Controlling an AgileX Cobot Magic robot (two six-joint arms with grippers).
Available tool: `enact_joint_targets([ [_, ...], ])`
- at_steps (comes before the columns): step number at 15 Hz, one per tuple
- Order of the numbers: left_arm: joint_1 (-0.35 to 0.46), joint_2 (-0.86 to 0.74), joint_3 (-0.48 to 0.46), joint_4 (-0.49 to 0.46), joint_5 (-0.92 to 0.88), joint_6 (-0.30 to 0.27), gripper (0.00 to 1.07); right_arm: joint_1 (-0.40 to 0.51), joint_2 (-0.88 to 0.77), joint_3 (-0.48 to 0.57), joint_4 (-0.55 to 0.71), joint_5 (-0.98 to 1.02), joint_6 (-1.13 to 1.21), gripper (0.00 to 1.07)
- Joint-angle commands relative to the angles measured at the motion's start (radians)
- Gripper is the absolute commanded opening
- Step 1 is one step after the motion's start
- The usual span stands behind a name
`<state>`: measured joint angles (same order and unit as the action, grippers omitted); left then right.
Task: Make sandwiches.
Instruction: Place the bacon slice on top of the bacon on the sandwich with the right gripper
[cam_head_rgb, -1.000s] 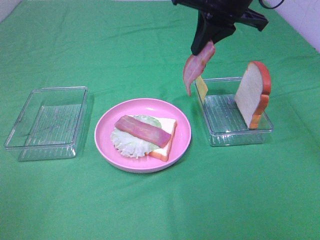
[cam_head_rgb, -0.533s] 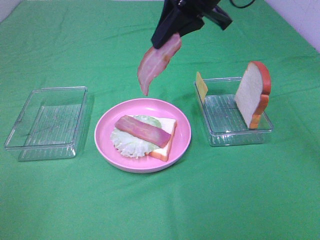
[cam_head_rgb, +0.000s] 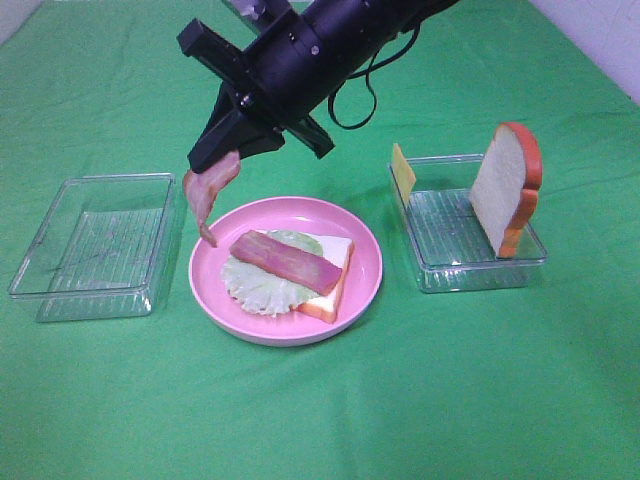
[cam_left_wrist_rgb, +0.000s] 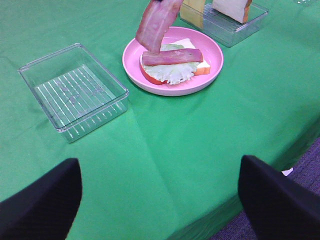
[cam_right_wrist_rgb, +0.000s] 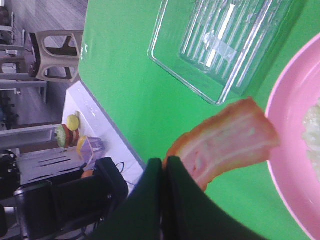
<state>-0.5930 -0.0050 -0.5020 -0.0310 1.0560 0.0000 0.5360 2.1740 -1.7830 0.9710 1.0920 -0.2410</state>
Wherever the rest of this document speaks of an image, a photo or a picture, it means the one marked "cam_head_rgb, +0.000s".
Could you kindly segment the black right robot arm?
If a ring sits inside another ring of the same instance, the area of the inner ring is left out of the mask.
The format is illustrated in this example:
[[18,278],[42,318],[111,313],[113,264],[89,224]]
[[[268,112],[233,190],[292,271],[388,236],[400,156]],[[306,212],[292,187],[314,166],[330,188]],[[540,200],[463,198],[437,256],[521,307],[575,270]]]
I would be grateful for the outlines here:
[[257,1],[254,41],[239,49],[199,19],[177,40],[183,54],[222,81],[214,110],[188,154],[202,173],[236,151],[279,149],[289,131],[323,157],[334,146],[311,111],[400,32],[450,7],[448,1]]

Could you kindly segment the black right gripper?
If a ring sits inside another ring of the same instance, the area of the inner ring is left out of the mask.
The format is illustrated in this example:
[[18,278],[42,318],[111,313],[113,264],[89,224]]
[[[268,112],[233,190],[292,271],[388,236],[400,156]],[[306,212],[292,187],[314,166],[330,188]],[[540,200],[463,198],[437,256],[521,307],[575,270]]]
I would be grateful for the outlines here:
[[225,155],[279,150],[289,131],[323,157],[334,146],[311,111],[399,29],[392,9],[287,10],[245,50],[199,19],[177,40],[223,81],[209,120],[188,154],[202,174]]

